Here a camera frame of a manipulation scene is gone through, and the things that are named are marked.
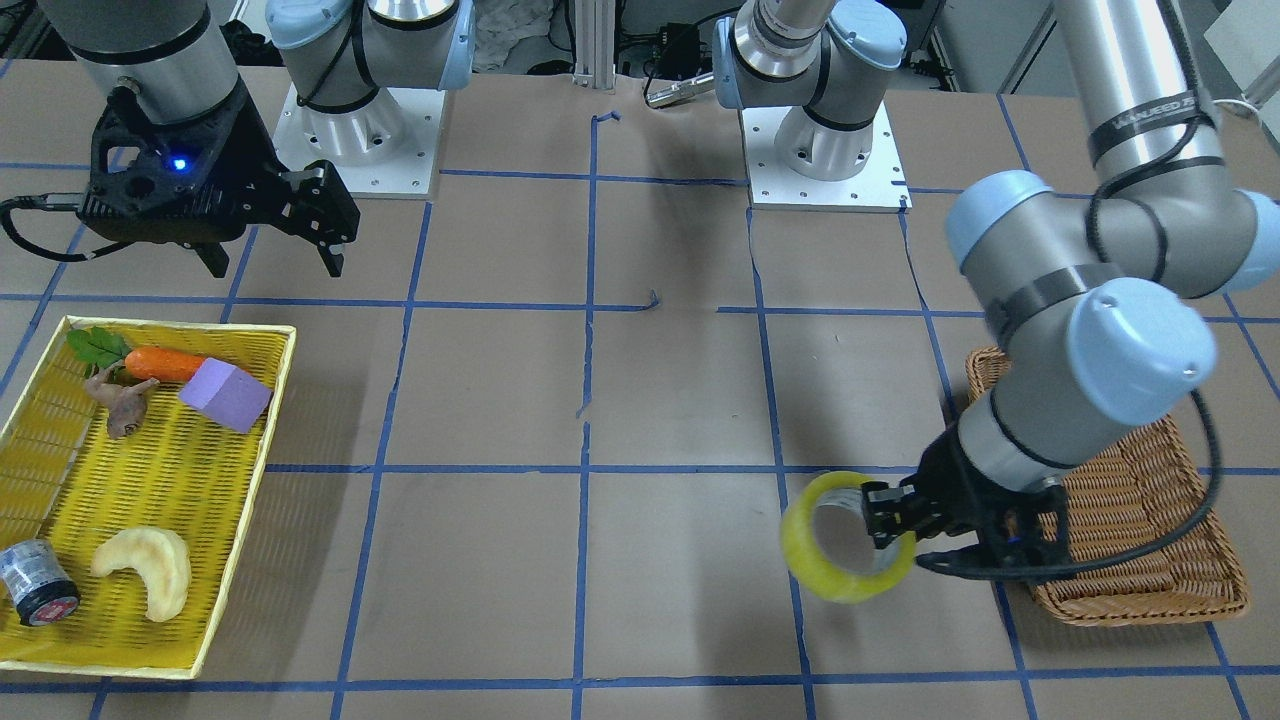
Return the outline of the black gripper tray side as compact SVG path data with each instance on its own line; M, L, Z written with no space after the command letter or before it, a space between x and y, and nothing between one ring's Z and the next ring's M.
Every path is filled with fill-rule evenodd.
M150 120L141 85L119 79L93 128L91 170L76 215L113 242L184 243L214 278L227 242L266 224L301 237L342 275L360 210L335 165L291 170L243 81L212 109L174 124Z

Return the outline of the black gripper basket side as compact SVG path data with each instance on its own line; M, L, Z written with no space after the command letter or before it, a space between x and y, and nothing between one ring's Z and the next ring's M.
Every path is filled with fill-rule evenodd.
M910 555L918 568L980 582L1056 582L1071 575L1066 492L1007 489L979 471L950 427L897 486L861 488L867 534L878 550L909 536L928 539L974 533L960 550Z

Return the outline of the robot arm near yellow tray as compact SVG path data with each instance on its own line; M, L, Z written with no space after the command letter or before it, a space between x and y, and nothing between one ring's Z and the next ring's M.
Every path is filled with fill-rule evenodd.
M206 1L42 1L104 92L78 193L8 199L10 241L55 263L141 243L215 277L251 225L310 242L329 275L357 238L344 169L410 146L397 88L467 85L471 1L269 1L265 35Z

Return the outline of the robot arm near wicker basket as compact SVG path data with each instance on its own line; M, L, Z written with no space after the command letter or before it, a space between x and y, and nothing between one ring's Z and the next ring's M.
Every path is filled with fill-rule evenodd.
M1199 387L1213 334L1190 299L1277 272L1277 204L1239 190L1222 159L1172 1L1057 1L1098 188L1062 199L1028 170L978 181L946 236L1011 368L888 486L850 471L809 484L783 515L794 577L856 603L924 568L1042 584L1130 562L1203 523L1221 452ZM1074 560L1064 478L1183 397L1199 413L1210 484L1167 534Z

